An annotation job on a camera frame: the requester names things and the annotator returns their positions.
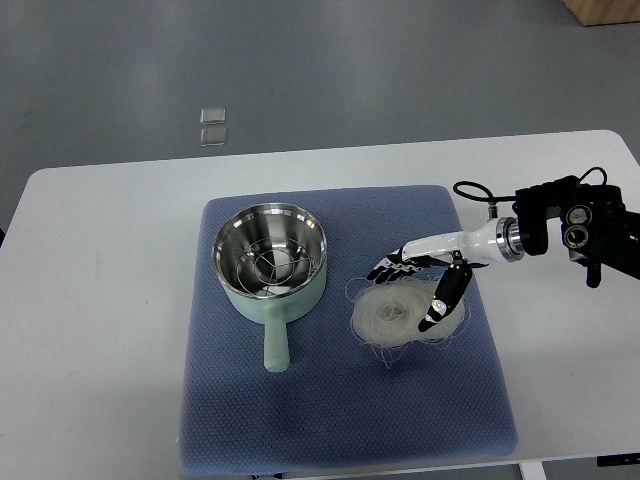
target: black cable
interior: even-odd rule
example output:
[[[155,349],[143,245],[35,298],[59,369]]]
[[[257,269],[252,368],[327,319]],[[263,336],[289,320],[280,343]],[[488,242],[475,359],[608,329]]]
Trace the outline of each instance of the black cable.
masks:
[[[604,168],[602,167],[593,167],[590,168],[589,170],[587,170],[585,172],[585,174],[583,176],[580,177],[580,179],[578,180],[579,183],[582,183],[582,180],[584,180],[585,178],[587,178],[589,176],[589,174],[591,172],[595,172],[598,171],[602,174],[602,185],[606,185],[607,184],[607,172],[604,171]]]
[[[472,195],[470,193],[463,192],[462,190],[460,190],[460,187],[477,188],[478,190],[482,190],[484,193],[486,193],[487,196],[486,197],[478,197],[477,195]],[[491,193],[491,190],[489,190],[484,185],[482,185],[480,183],[476,183],[476,182],[469,182],[467,180],[463,180],[461,182],[456,182],[453,185],[453,191],[456,192],[461,197],[464,197],[464,198],[466,198],[468,200],[473,200],[475,202],[485,202],[485,203],[490,203],[490,204],[493,204],[493,205],[495,205],[498,202],[514,202],[515,199],[516,199],[515,196],[496,197],[496,196],[493,195],[493,193]]]

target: silver connector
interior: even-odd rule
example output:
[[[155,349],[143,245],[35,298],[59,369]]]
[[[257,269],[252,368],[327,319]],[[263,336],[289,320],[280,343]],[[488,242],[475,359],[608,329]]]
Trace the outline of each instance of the silver connector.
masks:
[[[507,262],[517,262],[524,257],[518,222],[513,217],[502,217],[496,224],[498,250]]]

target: white arm segment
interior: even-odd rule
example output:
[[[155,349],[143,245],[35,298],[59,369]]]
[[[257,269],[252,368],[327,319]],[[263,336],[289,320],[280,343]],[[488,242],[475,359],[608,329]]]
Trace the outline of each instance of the white arm segment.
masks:
[[[522,254],[514,252],[507,242],[511,217],[489,220],[475,232],[454,232],[413,240],[402,248],[402,260],[428,255],[451,261],[451,252],[459,250],[469,263],[507,263],[520,260]]]

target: black fingertip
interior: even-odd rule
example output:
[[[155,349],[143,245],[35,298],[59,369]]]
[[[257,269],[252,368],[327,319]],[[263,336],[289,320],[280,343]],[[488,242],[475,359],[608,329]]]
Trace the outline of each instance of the black fingertip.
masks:
[[[378,275],[378,278],[376,278],[376,283],[386,282],[390,275],[391,275],[391,272],[389,270],[385,270],[381,272],[380,275]]]
[[[393,272],[390,276],[389,276],[389,281],[390,282],[395,282],[397,279],[399,279],[400,277],[404,277],[405,273],[402,270],[398,270],[397,272]]]

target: small square object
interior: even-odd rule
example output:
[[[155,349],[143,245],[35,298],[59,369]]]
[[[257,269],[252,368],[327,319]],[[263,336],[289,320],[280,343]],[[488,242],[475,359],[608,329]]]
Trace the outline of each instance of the small square object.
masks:
[[[200,125],[224,123],[226,115],[227,112],[224,107],[203,108],[200,113]]]
[[[227,129],[225,127],[203,128],[200,135],[200,146],[224,145],[227,141]]]

